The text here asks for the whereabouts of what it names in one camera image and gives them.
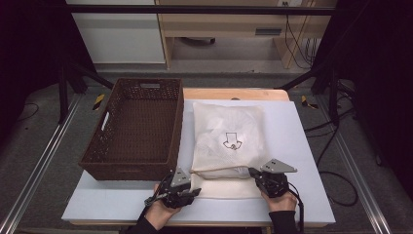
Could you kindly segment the pale grey table board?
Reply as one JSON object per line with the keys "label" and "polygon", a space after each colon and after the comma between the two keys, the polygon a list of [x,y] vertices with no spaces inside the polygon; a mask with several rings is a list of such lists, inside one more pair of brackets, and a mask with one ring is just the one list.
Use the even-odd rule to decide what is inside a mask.
{"label": "pale grey table board", "polygon": [[[297,169],[287,179],[304,204],[307,227],[335,221],[295,104],[277,100],[218,100],[210,104],[264,108],[264,133],[270,155]],[[144,200],[153,194],[152,181],[98,181],[82,173],[62,218],[73,224],[130,224],[136,222]],[[266,226],[271,223],[266,202],[255,199],[197,197],[169,220],[170,226]]]}

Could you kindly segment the brown woven basket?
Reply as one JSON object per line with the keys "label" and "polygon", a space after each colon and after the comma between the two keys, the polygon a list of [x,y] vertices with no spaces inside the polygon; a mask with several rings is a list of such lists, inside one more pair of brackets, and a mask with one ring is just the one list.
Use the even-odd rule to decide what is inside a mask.
{"label": "brown woven basket", "polygon": [[179,79],[119,79],[79,162],[96,180],[160,180],[177,166]]}

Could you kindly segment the black horizontal frame bar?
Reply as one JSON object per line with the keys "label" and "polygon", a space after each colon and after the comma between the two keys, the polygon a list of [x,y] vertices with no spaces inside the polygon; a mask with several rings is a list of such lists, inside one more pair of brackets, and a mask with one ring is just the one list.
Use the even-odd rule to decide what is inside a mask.
{"label": "black horizontal frame bar", "polygon": [[73,5],[66,9],[71,13],[97,14],[213,14],[213,15],[293,15],[332,16],[334,8],[307,7],[248,7],[248,6],[187,6],[187,5]]}

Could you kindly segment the person's right hand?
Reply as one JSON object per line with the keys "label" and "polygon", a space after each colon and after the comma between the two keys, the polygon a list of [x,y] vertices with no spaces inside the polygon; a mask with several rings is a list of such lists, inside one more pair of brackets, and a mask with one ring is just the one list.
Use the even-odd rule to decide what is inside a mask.
{"label": "person's right hand", "polygon": [[297,200],[290,192],[284,193],[281,197],[270,198],[264,192],[261,196],[266,201],[270,212],[294,211]]}

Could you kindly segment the light wooden desk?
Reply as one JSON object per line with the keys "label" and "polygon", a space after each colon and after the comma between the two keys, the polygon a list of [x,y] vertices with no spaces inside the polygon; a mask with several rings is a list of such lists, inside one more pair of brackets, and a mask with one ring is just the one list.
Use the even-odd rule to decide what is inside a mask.
{"label": "light wooden desk", "polygon": [[[161,5],[278,7],[279,0],[154,0]],[[300,7],[334,8],[338,0],[303,0]],[[178,37],[269,37],[275,42],[282,65],[289,68],[304,51],[304,39],[320,39],[329,16],[159,14],[165,55],[171,57],[171,40]]]}

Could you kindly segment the person's left hand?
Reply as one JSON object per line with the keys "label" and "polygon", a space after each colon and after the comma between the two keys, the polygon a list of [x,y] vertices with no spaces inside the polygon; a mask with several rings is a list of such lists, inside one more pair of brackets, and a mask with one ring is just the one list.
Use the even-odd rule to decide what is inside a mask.
{"label": "person's left hand", "polygon": [[144,218],[157,230],[161,230],[169,220],[181,211],[180,208],[168,208],[162,200],[155,201],[148,209]]}

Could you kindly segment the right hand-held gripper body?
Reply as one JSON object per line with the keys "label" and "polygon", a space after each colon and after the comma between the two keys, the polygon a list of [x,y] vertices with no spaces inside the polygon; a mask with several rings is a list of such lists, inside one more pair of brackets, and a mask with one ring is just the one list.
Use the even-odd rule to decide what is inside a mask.
{"label": "right hand-held gripper body", "polygon": [[296,172],[296,168],[280,160],[272,159],[260,168],[255,181],[258,188],[269,198],[281,197],[289,189],[286,173]]}

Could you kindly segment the white cabinet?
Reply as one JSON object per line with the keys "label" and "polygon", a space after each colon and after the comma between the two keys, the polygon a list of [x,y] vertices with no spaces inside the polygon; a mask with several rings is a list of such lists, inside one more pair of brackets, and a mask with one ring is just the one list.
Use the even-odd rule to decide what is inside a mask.
{"label": "white cabinet", "polygon": [[94,63],[164,63],[156,14],[72,14]]}

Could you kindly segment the dark curtain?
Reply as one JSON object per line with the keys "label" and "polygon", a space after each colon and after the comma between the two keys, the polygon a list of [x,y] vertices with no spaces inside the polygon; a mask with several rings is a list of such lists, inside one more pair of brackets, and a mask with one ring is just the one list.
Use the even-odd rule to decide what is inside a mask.
{"label": "dark curtain", "polygon": [[338,0],[317,61],[352,24],[337,72],[356,86],[360,123],[376,153],[413,196],[413,0]]}
{"label": "dark curtain", "polygon": [[0,0],[0,144],[11,134],[27,97],[58,82],[60,62],[47,40],[90,71],[91,56],[66,0]]}

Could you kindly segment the aluminium floor rail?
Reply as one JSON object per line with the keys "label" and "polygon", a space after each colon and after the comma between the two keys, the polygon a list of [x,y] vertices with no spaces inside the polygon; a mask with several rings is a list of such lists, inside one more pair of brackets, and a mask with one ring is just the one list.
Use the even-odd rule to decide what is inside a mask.
{"label": "aluminium floor rail", "polygon": [[357,200],[362,204],[374,232],[376,234],[392,234],[391,228],[389,227],[387,220],[341,132],[344,127],[343,120],[347,116],[354,115],[354,111],[349,109],[339,112],[337,117],[333,117],[327,110],[328,104],[326,98],[316,96],[316,100],[325,119],[327,121],[337,122],[337,125],[331,127],[331,130],[334,133],[332,141],[337,149],[342,165],[347,171],[347,179],[354,188],[354,191],[358,196]]}
{"label": "aluminium floor rail", "polygon": [[45,147],[40,159],[37,161],[30,177],[26,181],[14,205],[8,212],[7,216],[0,223],[0,234],[13,234],[17,229],[19,222],[25,213],[34,193],[36,192],[43,175],[50,162],[54,158],[56,151],[65,136],[65,133],[79,107],[79,102],[82,100],[82,95],[74,95],[69,105],[66,117],[59,123]]}

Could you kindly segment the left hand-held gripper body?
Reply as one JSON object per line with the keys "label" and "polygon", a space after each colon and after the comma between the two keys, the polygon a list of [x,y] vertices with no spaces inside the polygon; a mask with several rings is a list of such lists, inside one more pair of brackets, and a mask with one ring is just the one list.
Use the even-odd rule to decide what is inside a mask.
{"label": "left hand-held gripper body", "polygon": [[177,209],[191,205],[195,194],[190,191],[190,177],[180,168],[169,173],[159,184],[161,201],[167,208]]}

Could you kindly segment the black metal stand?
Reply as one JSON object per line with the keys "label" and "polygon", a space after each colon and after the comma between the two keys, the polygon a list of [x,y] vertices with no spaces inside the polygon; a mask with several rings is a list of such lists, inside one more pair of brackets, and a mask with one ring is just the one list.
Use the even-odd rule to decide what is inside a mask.
{"label": "black metal stand", "polygon": [[64,64],[58,71],[58,90],[59,90],[59,123],[62,124],[68,116],[68,94],[67,85],[70,85],[76,94],[83,94],[87,89],[84,77],[88,77],[112,90],[114,84],[99,76],[95,71],[91,71],[86,67],[75,63],[68,62]]}
{"label": "black metal stand", "polygon": [[311,91],[314,95],[319,95],[326,88],[329,88],[328,117],[335,126],[338,126],[339,116],[337,95],[339,78],[332,62],[325,61],[319,65],[313,66],[308,72],[300,75],[298,78],[295,78],[294,80],[281,85],[280,87],[277,87],[277,90],[288,91],[312,77],[316,78],[316,81],[311,88]]}

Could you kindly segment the cream mesh laundry bag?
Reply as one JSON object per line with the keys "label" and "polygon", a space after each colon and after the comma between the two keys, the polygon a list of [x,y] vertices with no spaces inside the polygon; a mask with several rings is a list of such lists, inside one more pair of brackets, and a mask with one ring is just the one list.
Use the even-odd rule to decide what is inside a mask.
{"label": "cream mesh laundry bag", "polygon": [[261,106],[195,102],[191,186],[206,199],[255,199],[255,180],[227,177],[232,168],[257,169],[270,160]]}

